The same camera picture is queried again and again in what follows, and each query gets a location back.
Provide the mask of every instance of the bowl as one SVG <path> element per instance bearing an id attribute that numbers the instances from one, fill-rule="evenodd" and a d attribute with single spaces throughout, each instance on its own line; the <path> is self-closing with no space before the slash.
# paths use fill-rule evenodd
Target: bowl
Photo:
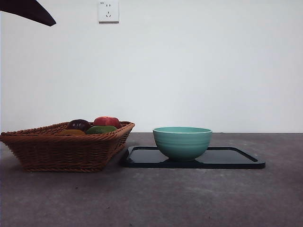
<path id="1" fill-rule="evenodd" d="M 192 161 L 207 150 L 213 131 L 193 127 L 162 127 L 152 132 L 162 154 L 175 161 Z"/>

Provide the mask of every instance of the black tray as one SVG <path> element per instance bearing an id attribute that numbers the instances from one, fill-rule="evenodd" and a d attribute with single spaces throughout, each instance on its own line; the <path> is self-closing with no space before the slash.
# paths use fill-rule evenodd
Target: black tray
<path id="1" fill-rule="evenodd" d="M 209 147 L 193 161 L 168 159 L 157 147 L 129 147 L 121 165 L 134 168 L 262 169 L 265 162 L 233 147 Z"/>

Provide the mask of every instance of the brown wicker basket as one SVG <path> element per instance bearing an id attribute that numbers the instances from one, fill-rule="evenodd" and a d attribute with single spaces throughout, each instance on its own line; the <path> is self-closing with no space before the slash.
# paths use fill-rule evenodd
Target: brown wicker basket
<path id="1" fill-rule="evenodd" d="M 93 135 L 56 135 L 68 122 L 14 132 L 3 132 L 2 141 L 28 172 L 97 172 L 125 147 L 134 123 Z"/>

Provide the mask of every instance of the electrical outlet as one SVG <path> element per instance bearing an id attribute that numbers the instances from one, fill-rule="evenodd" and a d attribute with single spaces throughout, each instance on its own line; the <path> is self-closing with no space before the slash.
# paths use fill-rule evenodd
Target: electrical outlet
<path id="1" fill-rule="evenodd" d="M 119 23 L 119 1 L 105 0 L 99 2 L 99 24 Z"/>

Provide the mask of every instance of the table surface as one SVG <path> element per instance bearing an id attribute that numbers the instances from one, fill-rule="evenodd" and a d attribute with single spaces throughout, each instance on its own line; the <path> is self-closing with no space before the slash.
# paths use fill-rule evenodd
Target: table surface
<path id="1" fill-rule="evenodd" d="M 126 147 L 153 146 L 131 133 Z M 264 169 L 124 168 L 27 173 L 1 145 L 2 227 L 302 227 L 303 134 L 214 133 Z"/>

